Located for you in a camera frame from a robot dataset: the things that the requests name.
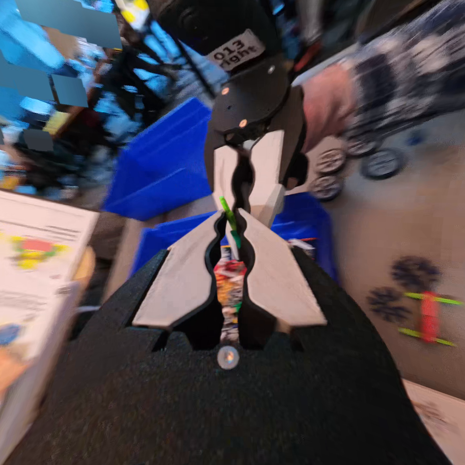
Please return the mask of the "paper sheet on table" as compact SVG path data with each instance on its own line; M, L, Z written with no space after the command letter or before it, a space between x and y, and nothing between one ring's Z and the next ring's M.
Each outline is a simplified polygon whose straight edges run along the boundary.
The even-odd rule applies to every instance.
M449 460L465 463L465 402L431 388L403 380L417 414Z

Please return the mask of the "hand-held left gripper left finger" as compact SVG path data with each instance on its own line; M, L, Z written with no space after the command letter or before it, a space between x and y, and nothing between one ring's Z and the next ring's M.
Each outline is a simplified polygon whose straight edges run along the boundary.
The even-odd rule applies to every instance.
M189 318L206 312L206 323L222 328L224 317L217 298L214 267L221 257L225 213L215 212L172 244L148 288L132 325L174 329Z

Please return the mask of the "person's right hand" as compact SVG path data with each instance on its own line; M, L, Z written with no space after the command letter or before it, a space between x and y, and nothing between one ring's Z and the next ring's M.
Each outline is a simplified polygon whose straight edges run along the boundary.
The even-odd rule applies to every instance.
M349 71L341 64L331 65L303 85L305 141L307 153L324 138L342 133L356 108L356 91Z

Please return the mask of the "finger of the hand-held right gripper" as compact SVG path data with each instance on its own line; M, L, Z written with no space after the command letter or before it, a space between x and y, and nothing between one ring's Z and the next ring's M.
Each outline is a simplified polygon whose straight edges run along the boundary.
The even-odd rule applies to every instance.
M214 151L213 200L217 210L223 210L219 198L224 197L233 212L238 208L251 212L250 194L255 181L251 147L225 145Z
M285 188L279 181L283 141L283 130L268 132L250 150L253 171L248 195L250 214L266 227L271 227L283 207Z

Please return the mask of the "red toy connector piece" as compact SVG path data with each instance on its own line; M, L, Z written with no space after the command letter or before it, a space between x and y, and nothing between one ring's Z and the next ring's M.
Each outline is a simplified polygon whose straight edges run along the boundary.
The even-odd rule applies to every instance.
M429 344L439 344L439 306L435 293L422 293L420 333L421 339Z

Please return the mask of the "green toy rod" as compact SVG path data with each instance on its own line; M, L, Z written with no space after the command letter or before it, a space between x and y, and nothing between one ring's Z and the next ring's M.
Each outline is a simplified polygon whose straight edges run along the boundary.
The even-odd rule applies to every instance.
M239 259L239 251L241 248L241 239L237 232L237 224L236 218L233 211L230 209L229 204L224 196L219 197L220 204L223 208L225 213L225 217L228 222L228 226L226 227L226 236L229 242L229 246L231 248L231 253L235 257L235 259Z
M416 330L412 330L412 329L409 329L409 328L403 328L403 327L399 327L398 332L400 334L403 334L403 335L406 335L406 336L410 336L410 337L420 339L420 340L422 340L422 341L424 341L426 343L430 343L430 344L437 343L437 338L434 335L431 335L431 334L422 333L422 332L419 332L419 331L416 331Z
M450 296L440 295L434 292L424 292L424 293L414 293L414 292L404 292L404 297L415 299L418 301L432 301L439 304L445 305L456 305L456 306L464 306L464 302L453 299Z

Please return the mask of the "empty blue plastic bin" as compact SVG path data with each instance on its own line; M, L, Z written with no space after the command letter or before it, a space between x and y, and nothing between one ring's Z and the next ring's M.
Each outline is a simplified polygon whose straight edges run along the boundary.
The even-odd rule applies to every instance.
M190 98L119 153L103 210L146 221L211 195L204 144L211 109Z

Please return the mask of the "white instruction sheet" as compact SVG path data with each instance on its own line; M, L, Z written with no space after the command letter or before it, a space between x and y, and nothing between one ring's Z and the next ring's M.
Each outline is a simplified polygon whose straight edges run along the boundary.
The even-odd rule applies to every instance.
M1 191L1 324L25 324L51 311L73 278L99 214Z

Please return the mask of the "black metal pole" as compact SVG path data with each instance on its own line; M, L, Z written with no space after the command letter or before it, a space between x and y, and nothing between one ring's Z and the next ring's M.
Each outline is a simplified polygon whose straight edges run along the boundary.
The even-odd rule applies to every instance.
M216 92L209 83L209 81L205 78L205 75L201 72L200 68L197 66L191 55L189 54L187 46L185 46L176 36L172 35L171 33L168 34L170 35L173 42L176 44L181 55L184 57L188 66L190 67L191 71L195 74L197 80L201 83L202 87L208 93L208 95L214 100L216 97Z

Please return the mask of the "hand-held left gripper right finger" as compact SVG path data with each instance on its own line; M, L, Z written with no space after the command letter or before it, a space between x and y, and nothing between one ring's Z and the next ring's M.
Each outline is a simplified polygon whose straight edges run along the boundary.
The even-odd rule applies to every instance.
M251 302L278 321L280 329L325 326L327 320L287 241L245 210L243 241L252 246L253 264L247 277Z

